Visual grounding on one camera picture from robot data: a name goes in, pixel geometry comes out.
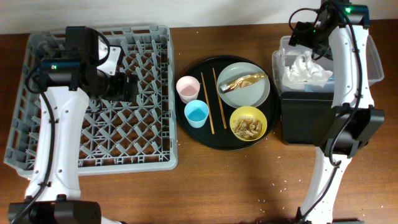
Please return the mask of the white napkin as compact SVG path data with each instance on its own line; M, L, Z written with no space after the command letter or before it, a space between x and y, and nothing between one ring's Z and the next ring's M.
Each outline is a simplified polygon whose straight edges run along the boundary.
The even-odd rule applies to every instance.
M315 63L311 51L305 51L296 56L291 66L284 67L282 84L292 90L306 90L316 86L323 88L332 75L332 71Z

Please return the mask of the pink cup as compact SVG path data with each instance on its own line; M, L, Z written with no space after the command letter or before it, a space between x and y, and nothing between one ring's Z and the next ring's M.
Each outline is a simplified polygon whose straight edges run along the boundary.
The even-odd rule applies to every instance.
M192 76L181 77L176 84L177 93L183 103L196 100L200 91L199 81Z

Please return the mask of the gold coffee stick wrapper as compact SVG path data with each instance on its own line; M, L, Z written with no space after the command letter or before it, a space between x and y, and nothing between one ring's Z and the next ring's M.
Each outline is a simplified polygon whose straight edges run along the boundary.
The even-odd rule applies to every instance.
M247 86L253 85L263 78L267 78L268 75L265 73L253 73L250 75L245 75L243 77L237 78L227 84L220 85L220 90L222 93L227 93L230 91L245 88Z

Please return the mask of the blue cup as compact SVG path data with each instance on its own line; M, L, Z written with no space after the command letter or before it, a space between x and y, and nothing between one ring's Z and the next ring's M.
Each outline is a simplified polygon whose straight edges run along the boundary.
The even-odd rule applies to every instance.
M201 128L204 126L209 113L208 105L201 100L193 100L184 108L184 115L189 125L193 128Z

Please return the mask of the yellow bowl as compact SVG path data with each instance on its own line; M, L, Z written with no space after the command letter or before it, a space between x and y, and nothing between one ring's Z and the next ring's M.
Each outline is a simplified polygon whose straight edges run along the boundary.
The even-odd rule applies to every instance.
M267 119L263 112L261 112L259 109L252 107L252 106L242 106L242 107L234 110L234 112L232 113L232 115L229 119L229 124L230 124L232 132L233 132L233 129L232 129L233 121L238 119L240 116L252 116L252 117L258 119L262 123L262 129L261 129L260 136L257 139L253 139L253 140L245 140L245 139L239 138L239 137L237 137L237 135L235 135L235 133L233 133L238 139L240 139L242 141L257 141L265 135L265 132L267 130Z

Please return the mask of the food scraps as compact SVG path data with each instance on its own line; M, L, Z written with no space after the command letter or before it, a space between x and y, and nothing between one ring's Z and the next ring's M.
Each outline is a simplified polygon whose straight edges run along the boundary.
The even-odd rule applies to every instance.
M237 137L253 140L260 136L262 123L252 116L240 116L233 121L232 129Z

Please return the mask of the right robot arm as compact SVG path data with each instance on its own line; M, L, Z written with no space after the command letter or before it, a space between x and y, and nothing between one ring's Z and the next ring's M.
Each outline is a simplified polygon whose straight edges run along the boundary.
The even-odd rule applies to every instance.
M331 108L314 125L316 159L310 188L295 223L332 223L333 206L346 168L385 120L368 83L366 45L369 9L349 1L322 1L313 23L291 27L289 44L312 49L333 61Z

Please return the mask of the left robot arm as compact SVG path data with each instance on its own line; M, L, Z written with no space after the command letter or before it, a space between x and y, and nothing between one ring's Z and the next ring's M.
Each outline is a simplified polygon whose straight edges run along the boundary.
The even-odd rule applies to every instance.
M78 156L90 100L134 102L138 78L119 72L122 48L97 30L67 27L65 49L43 59L25 85L40 96L34 172L23 202L9 205L11 223L107 223L97 202L83 201Z

